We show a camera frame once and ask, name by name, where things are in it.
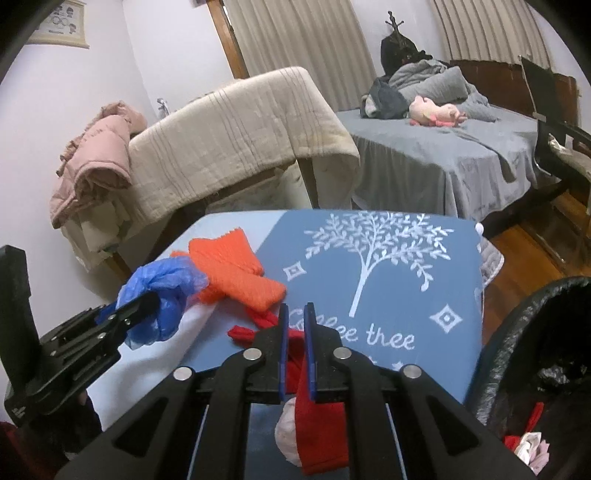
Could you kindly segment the blue plastic bag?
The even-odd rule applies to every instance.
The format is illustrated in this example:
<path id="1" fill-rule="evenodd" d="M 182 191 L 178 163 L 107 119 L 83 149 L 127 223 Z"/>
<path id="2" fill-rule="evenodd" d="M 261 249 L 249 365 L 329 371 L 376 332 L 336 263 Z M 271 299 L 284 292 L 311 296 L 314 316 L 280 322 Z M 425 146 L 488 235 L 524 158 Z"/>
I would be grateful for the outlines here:
<path id="1" fill-rule="evenodd" d="M 207 275 L 186 255 L 156 260 L 139 267 L 121 287 L 114 303 L 104 307 L 95 320 L 100 325 L 117 309 L 147 292 L 157 295 L 158 307 L 127 333 L 132 350 L 170 339 L 192 299 L 209 284 Z"/>

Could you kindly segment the red cloth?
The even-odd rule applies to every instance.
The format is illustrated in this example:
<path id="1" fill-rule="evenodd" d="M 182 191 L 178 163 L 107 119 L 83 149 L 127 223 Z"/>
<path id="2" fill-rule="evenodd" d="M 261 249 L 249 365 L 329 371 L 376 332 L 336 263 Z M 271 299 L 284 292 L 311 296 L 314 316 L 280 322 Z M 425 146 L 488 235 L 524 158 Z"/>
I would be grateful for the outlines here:
<path id="1" fill-rule="evenodd" d="M 297 398 L 295 424 L 301 471 L 321 474 L 349 465 L 346 411 L 342 403 L 318 404 L 308 391 L 304 331 L 291 328 L 287 347 L 287 393 Z"/>

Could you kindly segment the red plastic bag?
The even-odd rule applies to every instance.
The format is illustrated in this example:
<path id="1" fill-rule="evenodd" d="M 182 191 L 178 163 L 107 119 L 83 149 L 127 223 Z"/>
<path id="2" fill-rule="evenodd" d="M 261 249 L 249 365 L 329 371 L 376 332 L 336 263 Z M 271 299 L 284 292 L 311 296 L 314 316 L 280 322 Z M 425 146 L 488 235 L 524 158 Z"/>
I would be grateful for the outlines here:
<path id="1" fill-rule="evenodd" d="M 536 427 L 539 420 L 541 419 L 544 409 L 545 409 L 545 403 L 544 402 L 537 402 L 535 404 L 533 410 L 531 411 L 531 414 L 528 418 L 528 421 L 527 421 L 525 427 L 519 431 L 518 435 L 515 435 L 515 434 L 506 435 L 503 438 L 504 445 L 508 449 L 510 449 L 511 451 L 514 451 L 517 448 L 517 446 L 519 445 L 519 443 L 521 442 L 521 439 L 525 434 L 529 434 L 529 433 L 534 432 L 534 428 Z"/>

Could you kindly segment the orange foam net sleeve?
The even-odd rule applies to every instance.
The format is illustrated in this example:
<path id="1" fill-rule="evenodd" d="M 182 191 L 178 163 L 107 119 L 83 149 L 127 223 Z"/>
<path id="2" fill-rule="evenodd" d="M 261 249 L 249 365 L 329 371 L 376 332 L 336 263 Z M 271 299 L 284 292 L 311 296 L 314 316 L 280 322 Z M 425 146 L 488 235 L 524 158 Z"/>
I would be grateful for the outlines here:
<path id="1" fill-rule="evenodd" d="M 202 304 L 230 298 L 256 312 L 266 312 L 287 294 L 287 287 L 266 278 L 262 263 L 253 253 L 241 228 L 214 239 L 193 238 L 188 251 L 171 257 L 187 257 L 207 276 L 208 285 L 197 294 Z"/>

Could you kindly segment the pink sock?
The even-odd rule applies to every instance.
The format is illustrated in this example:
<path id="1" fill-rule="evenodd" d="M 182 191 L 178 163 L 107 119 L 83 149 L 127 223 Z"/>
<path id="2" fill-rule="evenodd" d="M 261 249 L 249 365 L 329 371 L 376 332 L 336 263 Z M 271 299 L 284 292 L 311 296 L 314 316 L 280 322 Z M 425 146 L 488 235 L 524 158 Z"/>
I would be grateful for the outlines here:
<path id="1" fill-rule="evenodd" d="M 541 432 L 528 432 L 520 438 L 513 452 L 538 476 L 550 460 L 549 447 Z"/>

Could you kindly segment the black lined trash bin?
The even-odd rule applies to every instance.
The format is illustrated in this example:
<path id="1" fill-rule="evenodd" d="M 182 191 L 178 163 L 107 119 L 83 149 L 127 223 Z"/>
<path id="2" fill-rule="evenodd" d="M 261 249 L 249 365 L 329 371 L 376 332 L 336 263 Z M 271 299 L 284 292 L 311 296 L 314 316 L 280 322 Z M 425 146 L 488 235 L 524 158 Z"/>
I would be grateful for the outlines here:
<path id="1" fill-rule="evenodd" d="M 590 280 L 554 281 L 515 307 L 478 361 L 467 409 L 502 442 L 537 402 L 534 432 L 550 445 L 541 479 L 590 476 Z"/>

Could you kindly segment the blue coffee tree mat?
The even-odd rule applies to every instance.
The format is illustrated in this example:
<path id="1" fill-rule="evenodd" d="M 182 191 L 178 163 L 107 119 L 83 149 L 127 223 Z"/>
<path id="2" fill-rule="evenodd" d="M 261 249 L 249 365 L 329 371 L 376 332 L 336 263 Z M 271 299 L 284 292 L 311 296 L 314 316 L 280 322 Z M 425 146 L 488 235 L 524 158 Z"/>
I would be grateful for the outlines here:
<path id="1" fill-rule="evenodd" d="M 287 288 L 290 327 L 304 306 L 375 364 L 416 364 L 457 400 L 482 348 L 484 292 L 503 255 L 472 221 L 388 212 L 211 214 L 168 244 L 245 232 L 266 276 Z"/>

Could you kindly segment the pink padded jacket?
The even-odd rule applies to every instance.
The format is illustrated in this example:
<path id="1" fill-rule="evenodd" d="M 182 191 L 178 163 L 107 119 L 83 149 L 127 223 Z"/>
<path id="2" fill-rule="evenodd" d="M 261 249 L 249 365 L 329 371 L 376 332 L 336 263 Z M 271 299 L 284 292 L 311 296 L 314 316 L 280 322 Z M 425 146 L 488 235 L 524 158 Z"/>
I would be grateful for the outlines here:
<path id="1" fill-rule="evenodd" d="M 103 106 L 84 131 L 66 144 L 49 202 L 53 228 L 101 203 L 110 192 L 131 186 L 129 142 L 146 128 L 145 117 L 119 101 Z"/>

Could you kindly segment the beige quilt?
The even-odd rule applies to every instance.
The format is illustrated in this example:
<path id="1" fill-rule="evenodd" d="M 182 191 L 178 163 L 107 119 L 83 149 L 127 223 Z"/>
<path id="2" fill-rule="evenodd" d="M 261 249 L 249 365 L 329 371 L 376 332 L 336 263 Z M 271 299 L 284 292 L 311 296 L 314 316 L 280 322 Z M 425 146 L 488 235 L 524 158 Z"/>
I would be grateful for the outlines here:
<path id="1" fill-rule="evenodd" d="M 119 200 L 136 233 L 173 211 L 267 170 L 311 161 L 318 203 L 346 208 L 359 151 L 307 70 L 239 80 L 164 118 L 129 142 L 131 186 L 70 218 Z"/>

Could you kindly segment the black office chair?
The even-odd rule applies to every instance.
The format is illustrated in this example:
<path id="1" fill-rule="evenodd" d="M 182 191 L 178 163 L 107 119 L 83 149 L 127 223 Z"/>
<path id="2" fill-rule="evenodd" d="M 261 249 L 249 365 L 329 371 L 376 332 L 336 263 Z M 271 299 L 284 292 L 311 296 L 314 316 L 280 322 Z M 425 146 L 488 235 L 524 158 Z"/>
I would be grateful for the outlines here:
<path id="1" fill-rule="evenodd" d="M 520 57 L 520 63 L 534 107 L 533 116 L 537 121 L 536 165 L 546 174 L 556 177 L 566 189 L 590 186 L 590 182 L 582 175 L 554 155 L 548 145 L 549 136 L 552 135 L 564 147 L 569 148 L 567 139 L 571 138 L 573 145 L 583 144 L 590 148 L 590 134 L 565 120 L 553 72 L 524 56 Z"/>

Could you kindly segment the silver cushion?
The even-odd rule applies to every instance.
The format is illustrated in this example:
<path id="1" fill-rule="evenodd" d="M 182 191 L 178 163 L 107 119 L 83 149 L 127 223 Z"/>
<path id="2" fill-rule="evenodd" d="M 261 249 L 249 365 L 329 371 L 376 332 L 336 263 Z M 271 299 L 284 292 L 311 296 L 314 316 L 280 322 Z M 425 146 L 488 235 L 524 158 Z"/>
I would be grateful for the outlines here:
<path id="1" fill-rule="evenodd" d="M 591 158 L 589 156 L 562 146 L 552 135 L 549 136 L 548 145 L 552 153 L 563 163 L 582 175 L 588 182 L 591 181 Z"/>

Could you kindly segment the dark clothes pile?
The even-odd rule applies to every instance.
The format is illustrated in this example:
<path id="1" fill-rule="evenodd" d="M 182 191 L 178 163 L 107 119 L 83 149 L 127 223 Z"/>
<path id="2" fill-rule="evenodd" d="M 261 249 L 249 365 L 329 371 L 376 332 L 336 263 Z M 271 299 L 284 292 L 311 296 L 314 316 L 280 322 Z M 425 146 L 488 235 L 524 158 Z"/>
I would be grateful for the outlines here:
<path id="1" fill-rule="evenodd" d="M 360 113 L 363 118 L 392 120 L 403 119 L 408 113 L 409 103 L 388 81 L 377 78 L 370 91 L 363 95 Z"/>

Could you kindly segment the grey pillow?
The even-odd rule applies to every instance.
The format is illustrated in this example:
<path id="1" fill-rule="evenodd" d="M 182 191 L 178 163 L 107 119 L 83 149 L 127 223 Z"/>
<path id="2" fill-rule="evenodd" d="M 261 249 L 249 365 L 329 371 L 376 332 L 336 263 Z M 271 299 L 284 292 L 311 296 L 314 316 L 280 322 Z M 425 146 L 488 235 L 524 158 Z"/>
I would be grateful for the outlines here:
<path id="1" fill-rule="evenodd" d="M 452 67 L 422 82 L 404 87 L 399 92 L 409 103 L 421 96 L 431 99 L 437 105 L 443 105 L 467 100 L 474 88 L 459 67 Z"/>

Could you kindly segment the wooden coat rack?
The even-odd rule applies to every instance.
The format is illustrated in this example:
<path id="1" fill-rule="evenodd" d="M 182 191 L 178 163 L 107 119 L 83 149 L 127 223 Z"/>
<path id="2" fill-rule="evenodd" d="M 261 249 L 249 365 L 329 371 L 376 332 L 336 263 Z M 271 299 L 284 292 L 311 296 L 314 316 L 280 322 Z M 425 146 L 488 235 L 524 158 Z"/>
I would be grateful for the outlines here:
<path id="1" fill-rule="evenodd" d="M 392 77 L 407 64 L 432 60 L 432 55 L 425 50 L 419 51 L 415 43 L 400 32 L 403 21 L 398 22 L 392 11 L 389 11 L 388 15 L 387 24 L 392 28 L 392 32 L 381 42 L 381 64 L 385 74 Z"/>

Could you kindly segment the right beige curtain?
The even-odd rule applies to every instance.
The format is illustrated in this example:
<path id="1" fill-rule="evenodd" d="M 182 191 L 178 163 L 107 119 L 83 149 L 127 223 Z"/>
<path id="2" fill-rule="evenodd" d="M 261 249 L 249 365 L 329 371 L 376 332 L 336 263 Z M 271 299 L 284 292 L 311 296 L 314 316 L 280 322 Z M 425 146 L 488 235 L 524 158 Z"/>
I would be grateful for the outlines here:
<path id="1" fill-rule="evenodd" d="M 431 5 L 449 59 L 517 64 L 524 57 L 543 68 L 552 66 L 526 2 L 433 0 Z"/>

